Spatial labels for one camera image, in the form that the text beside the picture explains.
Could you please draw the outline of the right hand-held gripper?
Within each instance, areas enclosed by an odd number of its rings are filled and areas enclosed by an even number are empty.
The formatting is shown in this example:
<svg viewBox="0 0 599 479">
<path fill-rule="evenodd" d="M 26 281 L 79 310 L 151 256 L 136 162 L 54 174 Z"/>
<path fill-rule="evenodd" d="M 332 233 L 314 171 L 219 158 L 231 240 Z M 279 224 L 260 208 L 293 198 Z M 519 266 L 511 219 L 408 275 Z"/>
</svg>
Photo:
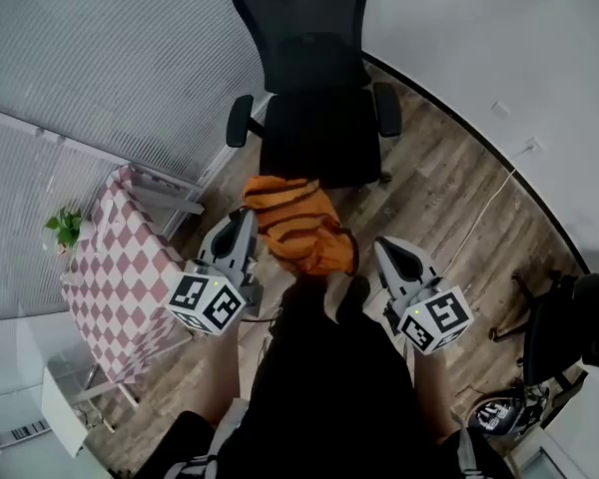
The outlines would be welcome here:
<svg viewBox="0 0 599 479">
<path fill-rule="evenodd" d="M 436 277 L 430 255 L 405 239 L 379 237 L 373 243 L 382 286 L 394 298 L 384 311 L 394 335 L 430 355 L 455 341 L 474 317 L 459 286 Z M 427 283 L 411 298 L 404 283 Z"/>
</svg>

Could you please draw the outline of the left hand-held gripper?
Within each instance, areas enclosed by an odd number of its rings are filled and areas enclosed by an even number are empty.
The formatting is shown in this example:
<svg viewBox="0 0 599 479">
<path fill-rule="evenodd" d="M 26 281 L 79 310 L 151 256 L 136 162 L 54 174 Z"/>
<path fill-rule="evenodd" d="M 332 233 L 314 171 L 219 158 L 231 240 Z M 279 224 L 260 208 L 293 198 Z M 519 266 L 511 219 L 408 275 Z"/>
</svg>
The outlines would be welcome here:
<svg viewBox="0 0 599 479">
<path fill-rule="evenodd" d="M 235 210 L 221 219 L 205 235 L 198 259 L 176 274 L 166 309 L 186 328 L 210 335 L 222 335 L 244 316 L 257 318 L 264 288 L 247 273 L 257 234 L 252 210 Z M 229 264 L 229 277 L 209 264 L 220 262 Z"/>
</svg>

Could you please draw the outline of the orange backpack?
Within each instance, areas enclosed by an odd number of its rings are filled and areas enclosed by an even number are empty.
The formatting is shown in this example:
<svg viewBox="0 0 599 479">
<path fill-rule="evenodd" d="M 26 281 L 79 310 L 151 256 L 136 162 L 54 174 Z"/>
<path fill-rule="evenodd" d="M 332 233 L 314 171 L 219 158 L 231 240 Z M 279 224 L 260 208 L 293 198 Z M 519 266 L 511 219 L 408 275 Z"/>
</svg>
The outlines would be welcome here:
<svg viewBox="0 0 599 479">
<path fill-rule="evenodd" d="M 354 275 L 359 250 L 318 180 L 253 176 L 244 206 L 257 218 L 258 234 L 281 267 L 295 275 Z"/>
</svg>

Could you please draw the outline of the black mesh office chair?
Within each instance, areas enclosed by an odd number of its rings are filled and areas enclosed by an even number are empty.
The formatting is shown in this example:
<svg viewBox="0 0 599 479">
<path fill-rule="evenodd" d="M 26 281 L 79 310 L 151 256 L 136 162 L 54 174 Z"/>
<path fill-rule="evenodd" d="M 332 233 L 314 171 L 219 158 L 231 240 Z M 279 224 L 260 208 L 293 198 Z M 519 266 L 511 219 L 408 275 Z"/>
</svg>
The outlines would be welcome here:
<svg viewBox="0 0 599 479">
<path fill-rule="evenodd" d="M 317 180 L 326 189 L 387 183 L 382 138 L 402 131 L 395 89 L 374 82 L 362 58 L 366 0 L 232 0 L 258 49 L 265 120 L 252 116 L 254 98 L 233 103 L 226 142 L 261 140 L 259 172 Z"/>
</svg>

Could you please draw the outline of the person's right forearm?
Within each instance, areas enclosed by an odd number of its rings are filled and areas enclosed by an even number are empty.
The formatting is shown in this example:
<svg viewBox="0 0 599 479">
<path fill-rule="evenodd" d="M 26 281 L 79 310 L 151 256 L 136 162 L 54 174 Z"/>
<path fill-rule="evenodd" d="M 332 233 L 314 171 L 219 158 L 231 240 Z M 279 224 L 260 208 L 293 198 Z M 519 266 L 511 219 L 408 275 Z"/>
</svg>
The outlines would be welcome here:
<svg viewBox="0 0 599 479">
<path fill-rule="evenodd" d="M 453 397 L 442 350 L 428 355 L 414 350 L 413 385 L 428 433 L 440 445 L 458 429 L 452 417 Z"/>
</svg>

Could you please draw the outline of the person's left forearm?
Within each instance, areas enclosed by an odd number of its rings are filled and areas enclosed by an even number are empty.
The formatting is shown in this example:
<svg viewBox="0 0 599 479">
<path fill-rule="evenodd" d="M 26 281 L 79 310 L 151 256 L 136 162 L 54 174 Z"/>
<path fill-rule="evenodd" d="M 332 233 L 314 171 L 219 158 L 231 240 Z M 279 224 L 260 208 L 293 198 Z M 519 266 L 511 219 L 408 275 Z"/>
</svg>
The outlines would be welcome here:
<svg viewBox="0 0 599 479">
<path fill-rule="evenodd" d="M 198 413 L 218 426 L 241 394 L 239 373 L 239 326 L 209 340 L 199 382 Z"/>
</svg>

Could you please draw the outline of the black swivel chair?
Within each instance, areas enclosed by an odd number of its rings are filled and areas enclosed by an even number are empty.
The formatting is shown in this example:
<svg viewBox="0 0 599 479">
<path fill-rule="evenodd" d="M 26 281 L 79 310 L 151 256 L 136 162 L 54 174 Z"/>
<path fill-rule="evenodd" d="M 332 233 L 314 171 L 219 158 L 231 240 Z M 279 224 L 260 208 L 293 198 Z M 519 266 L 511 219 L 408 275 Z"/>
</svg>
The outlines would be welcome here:
<svg viewBox="0 0 599 479">
<path fill-rule="evenodd" d="M 549 289 L 535 295 L 519 273 L 511 276 L 526 300 L 528 318 L 503 333 L 492 328 L 488 338 L 500 342 L 522 334 L 523 382 L 535 386 L 554 379 L 564 387 L 564 371 L 574 364 L 599 370 L 599 275 L 551 270 L 548 277 Z"/>
</svg>

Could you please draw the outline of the person's black shoe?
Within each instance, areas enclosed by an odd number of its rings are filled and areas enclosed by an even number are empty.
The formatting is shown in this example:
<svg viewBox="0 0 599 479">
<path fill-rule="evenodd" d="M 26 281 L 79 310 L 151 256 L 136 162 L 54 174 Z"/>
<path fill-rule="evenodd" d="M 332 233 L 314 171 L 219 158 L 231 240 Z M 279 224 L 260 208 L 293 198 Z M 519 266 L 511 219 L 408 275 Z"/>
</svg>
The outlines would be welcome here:
<svg viewBox="0 0 599 479">
<path fill-rule="evenodd" d="M 369 280 L 362 275 L 355 276 L 339 303 L 335 319 L 340 324 L 348 324 L 363 316 L 363 306 L 370 295 Z"/>
</svg>

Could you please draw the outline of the table with pink checkered cloth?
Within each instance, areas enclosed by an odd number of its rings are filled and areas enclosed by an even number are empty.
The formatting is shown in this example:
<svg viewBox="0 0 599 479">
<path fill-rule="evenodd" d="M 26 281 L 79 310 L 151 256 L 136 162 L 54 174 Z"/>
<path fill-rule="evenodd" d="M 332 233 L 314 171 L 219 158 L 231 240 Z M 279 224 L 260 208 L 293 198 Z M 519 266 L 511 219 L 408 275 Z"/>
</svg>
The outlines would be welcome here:
<svg viewBox="0 0 599 479">
<path fill-rule="evenodd" d="M 131 166 L 107 178 L 90 213 L 95 233 L 70 262 L 77 278 L 62 287 L 79 333 L 115 383 L 136 382 L 179 325 L 166 297 L 185 262 L 134 192 L 152 179 Z"/>
</svg>

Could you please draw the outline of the person's black clothing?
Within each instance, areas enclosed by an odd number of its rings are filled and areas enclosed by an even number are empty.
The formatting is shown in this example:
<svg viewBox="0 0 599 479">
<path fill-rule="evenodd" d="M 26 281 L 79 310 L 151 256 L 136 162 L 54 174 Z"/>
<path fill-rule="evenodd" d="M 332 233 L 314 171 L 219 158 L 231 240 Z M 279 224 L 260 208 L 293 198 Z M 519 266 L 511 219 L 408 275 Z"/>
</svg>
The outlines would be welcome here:
<svg viewBox="0 0 599 479">
<path fill-rule="evenodd" d="M 407 362 L 367 314 L 324 310 L 327 281 L 289 287 L 248 398 L 218 426 L 182 412 L 134 479 L 514 479 L 503 458 L 460 424 L 437 445 Z"/>
</svg>

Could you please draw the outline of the green potted plant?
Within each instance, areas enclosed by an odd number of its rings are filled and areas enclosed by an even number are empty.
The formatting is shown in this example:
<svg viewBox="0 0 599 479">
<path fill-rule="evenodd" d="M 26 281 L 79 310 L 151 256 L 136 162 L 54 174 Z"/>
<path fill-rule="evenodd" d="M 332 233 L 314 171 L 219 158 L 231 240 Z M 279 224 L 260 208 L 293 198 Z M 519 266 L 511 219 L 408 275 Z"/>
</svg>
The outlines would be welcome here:
<svg viewBox="0 0 599 479">
<path fill-rule="evenodd" d="M 80 237 L 81 223 L 81 210 L 71 212 L 66 207 L 46 221 L 44 229 L 52 233 L 57 255 L 66 254 L 75 247 Z"/>
</svg>

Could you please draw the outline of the black helmet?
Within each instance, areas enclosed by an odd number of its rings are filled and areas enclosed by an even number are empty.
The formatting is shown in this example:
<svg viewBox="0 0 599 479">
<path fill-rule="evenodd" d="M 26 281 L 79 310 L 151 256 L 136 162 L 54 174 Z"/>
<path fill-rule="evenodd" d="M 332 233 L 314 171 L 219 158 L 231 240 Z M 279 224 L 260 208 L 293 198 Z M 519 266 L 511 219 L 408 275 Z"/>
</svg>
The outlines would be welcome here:
<svg viewBox="0 0 599 479">
<path fill-rule="evenodd" d="M 523 435 L 540 422 L 549 394 L 545 385 L 523 384 L 485 394 L 469 411 L 466 425 L 486 436 Z"/>
</svg>

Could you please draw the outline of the white side table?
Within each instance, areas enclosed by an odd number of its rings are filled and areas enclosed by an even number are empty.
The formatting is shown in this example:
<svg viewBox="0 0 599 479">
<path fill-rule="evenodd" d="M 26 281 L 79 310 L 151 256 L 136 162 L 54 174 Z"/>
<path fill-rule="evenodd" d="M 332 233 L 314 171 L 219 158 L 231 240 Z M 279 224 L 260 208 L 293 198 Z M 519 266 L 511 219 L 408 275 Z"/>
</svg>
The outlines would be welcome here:
<svg viewBox="0 0 599 479">
<path fill-rule="evenodd" d="M 89 430 L 74 411 L 48 367 L 43 371 L 41 412 L 69 456 L 75 458 L 83 448 Z"/>
</svg>

